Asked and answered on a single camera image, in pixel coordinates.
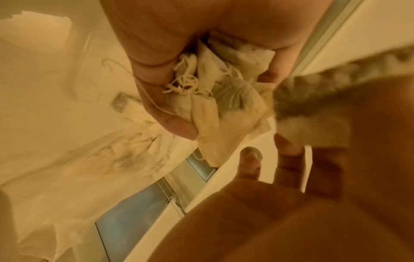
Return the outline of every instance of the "bundle of tea bags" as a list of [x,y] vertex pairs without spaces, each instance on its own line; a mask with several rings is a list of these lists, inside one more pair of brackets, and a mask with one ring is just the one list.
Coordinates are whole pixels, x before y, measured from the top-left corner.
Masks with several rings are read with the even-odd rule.
[[277,132],[299,145],[347,147],[353,106],[376,90],[364,84],[413,74],[414,46],[408,46],[290,77],[273,94]]
[[211,32],[206,43],[197,42],[195,54],[180,56],[165,93],[174,113],[197,128],[198,147],[210,166],[221,166],[248,134],[269,125],[275,84],[258,83],[257,77],[274,54]]

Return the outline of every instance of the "crumpled tea bag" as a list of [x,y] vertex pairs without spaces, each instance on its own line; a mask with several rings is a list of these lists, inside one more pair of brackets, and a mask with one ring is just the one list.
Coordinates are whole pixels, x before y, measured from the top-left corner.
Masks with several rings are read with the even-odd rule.
[[221,166],[246,138],[269,125],[274,84],[257,83],[275,52],[211,32],[196,54],[184,53],[166,85],[173,112],[198,130],[200,152],[210,166]]
[[353,106],[373,91],[361,85],[412,74],[414,45],[290,77],[273,94],[277,132],[298,145],[347,147]]

